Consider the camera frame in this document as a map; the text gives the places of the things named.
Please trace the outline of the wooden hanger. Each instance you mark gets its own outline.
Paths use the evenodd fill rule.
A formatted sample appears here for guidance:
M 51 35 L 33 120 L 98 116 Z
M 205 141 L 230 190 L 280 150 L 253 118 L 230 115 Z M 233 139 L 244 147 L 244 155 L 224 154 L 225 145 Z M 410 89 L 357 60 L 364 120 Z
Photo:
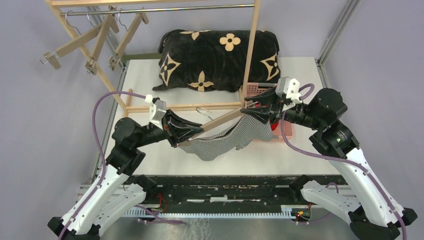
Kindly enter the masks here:
M 96 64 L 99 59 L 102 48 L 105 44 L 105 41 L 108 37 L 110 29 L 112 29 L 113 33 L 118 33 L 120 31 L 116 20 L 117 19 L 115 13 L 107 14 L 99 28 L 93 49 L 90 53 L 90 57 L 85 63 L 86 71 L 89 74 L 97 74 L 98 69 L 96 67 Z
M 189 139 L 179 143 L 177 146 L 178 147 L 182 147 L 182 146 L 188 146 L 191 144 L 191 140 L 197 138 L 200 135 L 205 134 L 208 131 L 211 131 L 212 129 L 215 129 L 227 122 L 232 121 L 233 119 L 239 118 L 241 116 L 244 115 L 244 113 L 241 112 L 242 109 L 246 109 L 248 107 L 252 107 L 252 106 L 257 106 L 257 105 L 261 105 L 258 101 L 248 101 L 246 106 L 237 108 L 235 110 L 232 110 L 224 115 L 219 116 L 218 118 L 211 120 L 207 123 L 205 123 L 204 125 L 201 126 L 201 128 L 203 129 L 203 132 L 197 133 L 195 135 L 193 135 L 192 137 L 190 137 Z
M 50 64 L 55 70 L 58 70 L 61 68 L 61 64 L 59 63 L 58 58 L 62 58 L 68 55 L 69 53 L 73 52 L 77 48 L 82 47 L 86 43 L 96 38 L 100 32 L 101 26 L 103 25 L 102 23 L 98 25 L 94 25 L 89 18 L 88 21 L 92 25 L 92 28 L 86 31 L 85 33 L 81 34 L 80 30 L 77 27 L 69 23 L 68 16 L 70 15 L 70 13 L 74 13 L 74 11 L 68 10 L 66 12 L 66 14 L 64 15 L 65 22 L 69 27 L 76 29 L 79 35 L 75 37 L 74 39 L 70 40 L 69 42 L 67 42 L 66 44 L 56 48 L 54 52 L 49 52 L 49 51 L 45 52 L 43 54 L 43 57 L 40 59 L 40 62 L 43 65 Z

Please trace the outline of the grey striped underwear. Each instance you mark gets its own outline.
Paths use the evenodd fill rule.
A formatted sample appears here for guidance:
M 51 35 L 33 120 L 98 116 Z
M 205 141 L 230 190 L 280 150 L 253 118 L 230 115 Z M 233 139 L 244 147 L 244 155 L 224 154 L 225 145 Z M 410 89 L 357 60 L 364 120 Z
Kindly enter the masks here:
M 252 141 L 270 142 L 274 135 L 269 123 L 262 123 L 251 115 L 241 117 L 237 123 L 222 132 L 190 140 L 179 146 L 187 154 L 194 154 L 202 161 L 213 161 L 230 150 L 241 150 Z

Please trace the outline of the red underwear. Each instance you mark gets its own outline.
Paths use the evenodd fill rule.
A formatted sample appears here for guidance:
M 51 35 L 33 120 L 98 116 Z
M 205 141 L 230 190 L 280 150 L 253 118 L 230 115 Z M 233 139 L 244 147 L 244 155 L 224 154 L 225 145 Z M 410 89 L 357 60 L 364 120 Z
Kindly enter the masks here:
M 272 131 L 275 131 L 277 128 L 279 128 L 279 126 L 280 126 L 279 122 L 270 124 L 270 128 L 271 128 Z

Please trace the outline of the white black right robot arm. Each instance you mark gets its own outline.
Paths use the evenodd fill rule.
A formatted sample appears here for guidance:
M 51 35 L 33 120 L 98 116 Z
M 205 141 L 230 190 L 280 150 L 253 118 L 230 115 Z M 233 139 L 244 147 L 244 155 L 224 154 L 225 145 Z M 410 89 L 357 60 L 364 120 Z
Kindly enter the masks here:
M 307 201 L 323 207 L 345 221 L 360 240 L 407 239 L 407 226 L 418 216 L 390 196 L 366 160 L 359 141 L 341 122 L 348 107 L 339 91 L 322 88 L 305 103 L 302 95 L 291 99 L 272 87 L 245 100 L 254 106 L 242 112 L 260 122 L 287 121 L 313 130 L 309 138 L 315 148 L 312 156 L 329 161 L 356 197 L 350 200 L 302 176 L 288 191 L 292 202 Z

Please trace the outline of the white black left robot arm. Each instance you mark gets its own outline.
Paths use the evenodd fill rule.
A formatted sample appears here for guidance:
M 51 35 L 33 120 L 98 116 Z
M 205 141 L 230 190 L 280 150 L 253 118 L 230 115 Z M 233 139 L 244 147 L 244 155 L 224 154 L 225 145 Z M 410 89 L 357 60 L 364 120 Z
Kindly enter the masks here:
M 156 183 L 144 175 L 133 176 L 146 156 L 139 148 L 164 140 L 176 147 L 203 131 L 200 123 L 183 119 L 170 109 L 157 123 L 147 125 L 121 118 L 112 134 L 115 145 L 100 175 L 66 214 L 53 217 L 47 226 L 60 240 L 99 240 L 135 205 L 156 200 Z

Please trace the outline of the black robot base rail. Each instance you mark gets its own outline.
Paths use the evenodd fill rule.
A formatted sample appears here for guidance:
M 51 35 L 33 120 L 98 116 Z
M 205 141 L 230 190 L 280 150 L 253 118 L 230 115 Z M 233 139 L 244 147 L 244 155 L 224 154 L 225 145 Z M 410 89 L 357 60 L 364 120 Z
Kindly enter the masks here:
M 141 206 L 171 214 L 277 213 L 280 207 L 308 206 L 300 190 L 290 187 L 297 176 L 150 177 L 157 183 Z

